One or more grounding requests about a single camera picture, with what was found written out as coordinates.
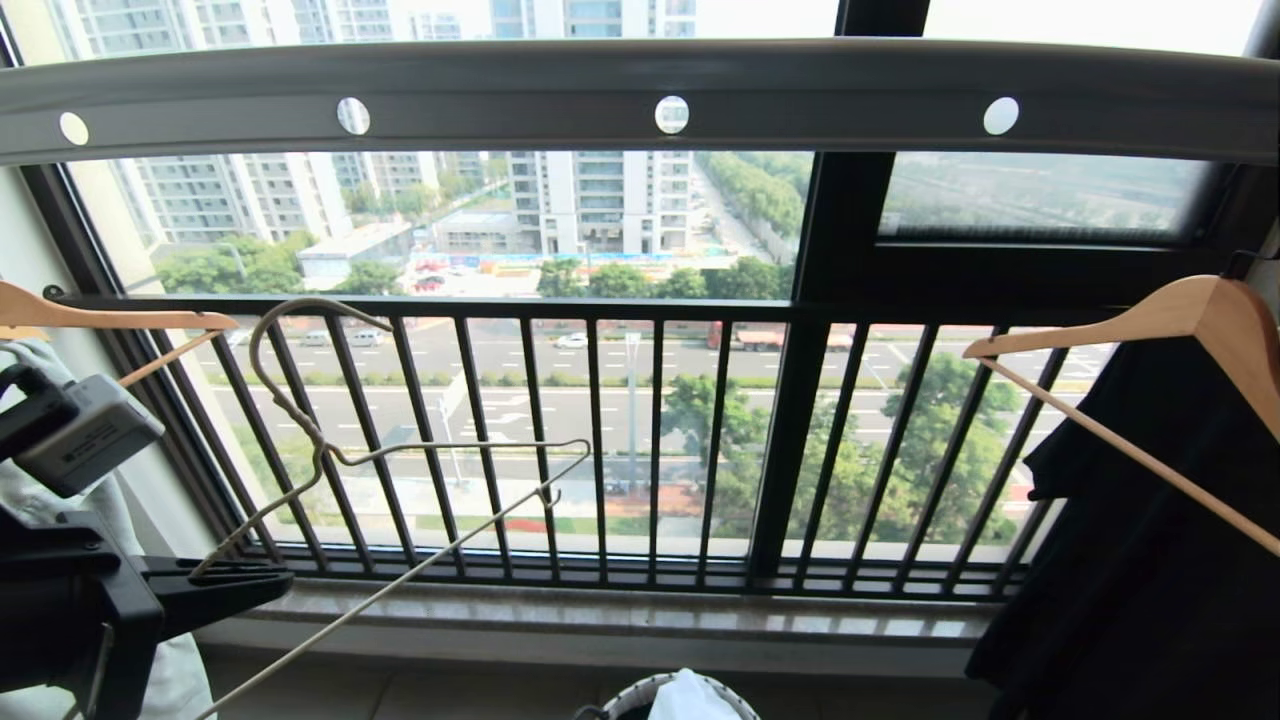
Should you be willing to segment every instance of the white plastic bag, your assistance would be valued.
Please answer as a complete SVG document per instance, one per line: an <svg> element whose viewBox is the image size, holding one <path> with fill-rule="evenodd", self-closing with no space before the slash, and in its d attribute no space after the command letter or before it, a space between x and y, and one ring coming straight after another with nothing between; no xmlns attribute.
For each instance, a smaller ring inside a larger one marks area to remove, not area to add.
<svg viewBox="0 0 1280 720"><path fill-rule="evenodd" d="M649 720L740 720L730 703L703 680L703 676L685 667L676 678L658 688Z"/></svg>

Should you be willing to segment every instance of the floor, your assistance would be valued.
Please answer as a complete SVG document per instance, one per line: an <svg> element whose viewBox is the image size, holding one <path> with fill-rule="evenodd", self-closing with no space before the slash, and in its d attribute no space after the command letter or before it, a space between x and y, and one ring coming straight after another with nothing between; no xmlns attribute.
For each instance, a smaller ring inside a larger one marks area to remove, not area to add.
<svg viewBox="0 0 1280 720"><path fill-rule="evenodd" d="M206 650L214 697L269 664L257 651ZM529 665L433 665L302 657L220 714L221 720L571 720L649 671ZM966 680L718 674L762 720L969 720L989 688Z"/></svg>

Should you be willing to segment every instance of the white car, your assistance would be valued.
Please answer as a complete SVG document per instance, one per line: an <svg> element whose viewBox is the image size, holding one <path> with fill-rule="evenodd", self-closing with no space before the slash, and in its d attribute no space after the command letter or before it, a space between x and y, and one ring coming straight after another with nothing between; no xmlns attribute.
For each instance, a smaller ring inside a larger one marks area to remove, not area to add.
<svg viewBox="0 0 1280 720"><path fill-rule="evenodd" d="M556 338L556 347L563 347L567 350L576 347L586 347L586 333L572 333Z"/></svg>

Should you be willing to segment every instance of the red truck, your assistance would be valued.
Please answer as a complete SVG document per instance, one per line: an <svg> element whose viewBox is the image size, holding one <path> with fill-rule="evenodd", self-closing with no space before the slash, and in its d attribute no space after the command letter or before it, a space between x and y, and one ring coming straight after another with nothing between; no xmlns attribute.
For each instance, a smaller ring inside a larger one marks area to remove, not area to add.
<svg viewBox="0 0 1280 720"><path fill-rule="evenodd" d="M707 329L707 347L716 350L719 347L723 325L719 322L710 323ZM828 352L849 352L854 345L852 328L840 324L831 325L831 334L827 336ZM732 342L741 345L742 350L782 350L786 340L786 325L781 323L758 323L753 329L735 329Z"/></svg>

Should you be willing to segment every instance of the wire hanger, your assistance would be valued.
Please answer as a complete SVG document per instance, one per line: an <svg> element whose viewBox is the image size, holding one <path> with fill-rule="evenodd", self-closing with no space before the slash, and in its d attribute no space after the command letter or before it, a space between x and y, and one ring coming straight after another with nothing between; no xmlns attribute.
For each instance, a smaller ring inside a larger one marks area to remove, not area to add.
<svg viewBox="0 0 1280 720"><path fill-rule="evenodd" d="M1276 333L1275 320L1266 305L1249 286L1238 279L1192 275L1161 287L1110 320L1073 328L983 338L973 342L964 351L964 356L975 357L983 365L1056 407L1091 433L1133 457L1187 493L1192 500L1257 541L1268 552L1280 556L1280 538L1093 418L992 360L996 355L1009 352L1164 337L1194 337L1198 340L1249 402L1253 411L1258 414L1271 434L1280 441L1280 334Z"/></svg>
<svg viewBox="0 0 1280 720"><path fill-rule="evenodd" d="M248 533L250 529L252 529L259 523L261 523L262 519L266 518L266 515L269 515L270 512L275 511L282 505L289 502L291 500L296 498L297 496L302 495L307 489L315 487L316 483L320 482L320 477L321 477L321 465L320 465L320 461L321 461L321 459L324 457L324 455L326 452L330 454L333 457L335 457L339 462L342 462L343 465L347 465L347 466L353 466L353 465L360 465L362 462L369 462L370 460L375 460L378 457L381 457L381 456L392 454L392 452L398 452L401 450L499 448L499 447L507 447L507 448L511 448L511 447L525 447L525 448L529 448L529 447L534 447L534 448L536 448L536 447L544 447L545 448L545 447L568 447L571 445L581 445L582 446L582 454L579 455L579 456L576 456L567 466L564 466L561 471L558 471L556 475L553 475L552 478L549 478L545 483L539 484L532 491L527 492L526 495L524 495L522 497L520 497L518 500L516 500L511 505L506 506L498 514L493 515L492 518L489 518L488 520L485 520L484 523L481 523L479 527L476 527L471 532L466 533L465 536L462 536L458 539L456 539L452 543L449 543L447 547L444 547L440 551L438 551L435 555L431 555L430 557L428 557L422 562L419 562L417 565L415 565L413 568L411 568L407 573L404 573L399 578L396 578L394 580L392 580L390 583L388 583L387 585L384 585L381 589L379 589L374 594L369 596L364 602L361 602L356 607L352 607L351 610L348 610L346 614L343 614L340 618L338 618L333 623L325 625L321 630L319 630L317 633L315 633L314 635L311 635L310 638L307 638L306 641L303 641L301 644L298 644L297 647L294 647L292 651L287 652L279 660L276 660L275 662L268 665L266 667L264 667L260 673L257 673L256 675L253 675L248 680L244 680L243 683L241 683L239 687L237 687L236 689L233 689L233 691L228 692L227 694L224 694L221 698L218 700L218 702L215 702L207 710L205 710L202 714L200 714L196 717L196 720L205 720L206 717L212 716L212 714L218 712L228 702L232 702L237 697L239 697L239 696L244 694L246 692L248 692L250 689L252 689L255 685L257 685L262 680L266 680L268 678L270 678L273 674L275 674L278 670L280 670L282 667L284 667L285 665L288 665L289 662L292 662L294 659L297 659L300 655L302 655L303 652L306 652L307 650L310 650L312 646L315 646L316 643L319 643L324 638L326 638L330 634L333 634L334 632L337 632L339 628L342 628L343 625L346 625L356 615L360 615L361 612L364 612L365 610L367 610L370 606L372 606L375 602L378 602L383 597L385 597L385 596L390 594L392 592L394 592L397 588L399 588L401 585L403 585L404 583L407 583L408 580L411 580L415 575L417 575L419 573L421 573L426 568L430 568L431 565L434 565L442 557L445 557L449 553L456 552L460 547L462 547L463 543L466 543L467 541L470 541L475 536L480 534L481 532L486 530L489 528L489 525L493 525L494 523L498 523L499 520L502 520L503 518L506 518L508 514L511 514L512 511L515 511L517 507L520 507L521 505L524 505L529 500L531 500L534 497L538 497L538 498L540 498L543 501L543 505L545 505L547 507L554 506L557 502L559 502L561 493L559 493L559 491L557 491L554 498L549 497L547 493L548 493L548 489L550 488L550 486L554 484L561 478L563 478L564 475L567 475L571 470L573 470L573 468L577 468L579 465L582 464L584 460L586 460L588 457L591 456L591 443L590 443L590 441L588 441L585 438L575 438L575 439L563 441L563 442L549 442L549 441L547 441L547 442L415 442L415 443L393 445L393 446L388 446L388 447L381 447L381 448L379 448L379 450L376 450L374 452L370 452L367 455L361 455L358 457L349 457L348 459L342 452L342 448L339 448L338 446L333 445L328 439L325 439L324 432L320 429L320 425L316 421L316 419L312 418L311 415L307 415L301 409L298 409L298 406L293 404L293 401L289 398L289 396L283 389L280 389L280 387L275 383L275 380L271 379L270 374L262 368L260 347L261 347L262 336L266 332L266 328L269 328L276 320L276 318L279 318L280 315L283 315L285 313L289 313L292 310L297 310L297 309L301 309L301 307L315 307L315 306L328 307L328 309L334 310L337 313L340 313L343 315L349 315L349 316L353 316L353 318L358 318L360 320L364 320L365 323L369 323L369 324L371 324L371 325L374 325L376 328L380 328L383 331L387 331L387 332L390 332L390 329L392 329L387 323L383 323L381 320L378 320L376 318L372 318L372 316L370 316L370 315L367 315L365 313L361 313L360 310L356 310L356 309L353 309L353 307L351 307L348 305L344 305L342 302L338 302L338 301L334 301L334 300L329 300L329 299L324 299L324 297L301 297L301 299L297 299L297 300L291 300L291 301L287 301L287 302L282 302L280 305L276 305L275 307L273 307L271 310L269 310L266 314L264 314L262 318L257 322L257 324L253 325L253 333L250 336L250 341L248 341L250 366L253 369L253 374L257 375L259 382L262 383L262 386L271 395L271 401L275 405L278 405L282 410L284 410L289 415L289 418L294 423L298 424L298 427L302 429L303 433L306 433L307 438L311 441L312 446L315 447L315 451L311 455L311 478L307 479L307 482L302 483L301 486L291 489L289 492L282 495L276 500L274 500L270 503L265 505L261 510L259 510L252 516L250 516L247 520L244 520L244 523L241 524L239 528L237 528L234 532L232 532L232 534L228 536L225 541L223 541L212 552L209 553L209 556L198 566L196 566L195 570L192 570L191 575L193 578L195 577L200 577L201 574L204 574L205 570L214 561L216 561L221 555L224 555L225 552L228 552L236 544L236 542L241 537L243 537L246 533Z"/></svg>
<svg viewBox="0 0 1280 720"><path fill-rule="evenodd" d="M136 313L123 310L81 310L67 307L38 297L26 290L0 281L0 340L40 337L33 328L97 328L97 329L202 329L205 334L165 352L160 357L120 378L120 386L129 387L160 368L173 363L193 347L202 345L223 331L239 324L219 313L187 313L166 310Z"/></svg>

